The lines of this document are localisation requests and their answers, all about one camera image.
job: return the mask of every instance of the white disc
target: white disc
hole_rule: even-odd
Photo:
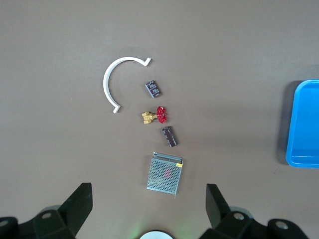
[[[170,235],[159,232],[159,231],[153,231],[149,233],[145,233],[141,239],[173,239]]]

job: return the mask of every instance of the red valve handle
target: red valve handle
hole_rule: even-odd
[[[166,122],[166,120],[167,120],[166,115],[167,114],[166,114],[166,110],[165,110],[165,108],[163,106],[158,107],[157,115],[158,115],[158,119],[159,119],[160,123],[165,123]]]

